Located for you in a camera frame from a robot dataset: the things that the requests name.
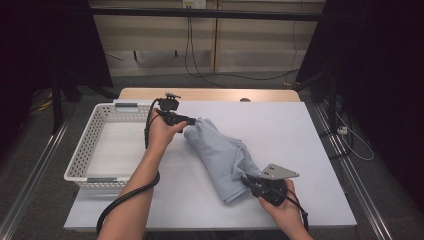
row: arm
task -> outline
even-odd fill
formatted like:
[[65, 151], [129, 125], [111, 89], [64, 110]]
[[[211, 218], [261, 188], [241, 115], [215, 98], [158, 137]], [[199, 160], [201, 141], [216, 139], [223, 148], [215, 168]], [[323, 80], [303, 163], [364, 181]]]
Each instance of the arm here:
[[[181, 122], [170, 127], [161, 117], [155, 118], [156, 115], [156, 109], [154, 109], [151, 117], [154, 120], [150, 126], [149, 146], [120, 196], [149, 184], [155, 179], [166, 147], [172, 141], [174, 134], [187, 125], [186, 122]], [[141, 239], [146, 228], [152, 196], [153, 189], [150, 189], [113, 209], [106, 218], [98, 239]]]
[[[286, 179], [287, 188], [294, 191], [293, 181]], [[287, 192], [287, 196], [291, 199], [295, 199], [290, 191]], [[302, 219], [300, 217], [299, 209], [291, 202], [284, 201], [280, 206], [275, 207], [271, 203], [267, 202], [262, 197], [259, 197], [259, 203], [262, 208], [267, 211], [277, 226], [291, 239], [291, 240], [310, 240], [312, 237], [303, 227]]]

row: hand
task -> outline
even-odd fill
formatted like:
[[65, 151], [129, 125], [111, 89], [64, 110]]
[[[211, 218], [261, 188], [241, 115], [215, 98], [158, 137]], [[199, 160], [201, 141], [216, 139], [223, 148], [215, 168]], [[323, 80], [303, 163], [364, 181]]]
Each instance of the hand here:
[[[295, 193], [293, 181], [286, 179], [286, 184], [287, 188]], [[287, 196], [295, 200], [296, 198], [290, 191], [287, 191]], [[280, 206], [275, 207], [262, 197], [259, 197], [258, 199], [262, 208], [272, 216], [277, 226], [290, 239], [312, 239], [303, 227], [300, 210], [293, 203], [285, 200]]]
[[148, 148], [165, 149], [172, 141], [175, 133], [183, 130], [187, 122], [180, 122], [174, 126], [168, 126], [161, 116], [156, 112], [157, 108], [152, 110], [150, 117], [149, 145]]

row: wooden table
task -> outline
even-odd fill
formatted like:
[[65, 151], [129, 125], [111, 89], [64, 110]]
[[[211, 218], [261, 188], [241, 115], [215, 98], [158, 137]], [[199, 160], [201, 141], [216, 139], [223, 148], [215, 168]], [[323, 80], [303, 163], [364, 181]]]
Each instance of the wooden table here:
[[[259, 169], [274, 163], [299, 172], [293, 181], [309, 212], [310, 226], [356, 224], [306, 106], [295, 91], [125, 88], [119, 101], [150, 102], [165, 97], [166, 92], [181, 96], [178, 111], [182, 114], [213, 119], [220, 131], [243, 139]], [[252, 103], [240, 103], [243, 98]], [[203, 163], [182, 134], [174, 136], [168, 146], [160, 171], [149, 231], [276, 229], [254, 197], [246, 196], [229, 206], [219, 200]], [[80, 190], [64, 227], [93, 231], [99, 214], [118, 193], [101, 197]]]
[[166, 92], [181, 96], [181, 100], [192, 101], [240, 101], [252, 102], [300, 102], [293, 90], [263, 89], [206, 89], [206, 88], [124, 88], [119, 99], [155, 99]]

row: white tabletop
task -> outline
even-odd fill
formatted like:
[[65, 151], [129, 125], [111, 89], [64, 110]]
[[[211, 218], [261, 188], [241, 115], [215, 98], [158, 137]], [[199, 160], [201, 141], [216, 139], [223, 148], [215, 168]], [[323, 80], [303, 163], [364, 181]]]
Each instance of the white tabletop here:
[[[293, 181], [310, 226], [356, 225], [304, 103], [180, 101], [178, 113], [209, 118], [222, 134], [241, 139], [260, 170], [274, 163], [298, 172]], [[148, 230], [276, 228], [250, 194], [230, 205], [221, 202], [182, 134], [168, 146], [159, 171]], [[117, 194], [80, 190], [64, 227], [94, 230], [100, 213]]]

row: gray cloth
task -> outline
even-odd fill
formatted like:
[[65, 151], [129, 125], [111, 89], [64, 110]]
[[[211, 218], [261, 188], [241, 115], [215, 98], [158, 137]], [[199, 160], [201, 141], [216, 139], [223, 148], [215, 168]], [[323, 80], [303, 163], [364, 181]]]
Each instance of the gray cloth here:
[[221, 134], [209, 119], [198, 118], [194, 126], [186, 127], [184, 137], [200, 155], [219, 198], [225, 203], [248, 190], [241, 182], [241, 176], [259, 175], [246, 145]]

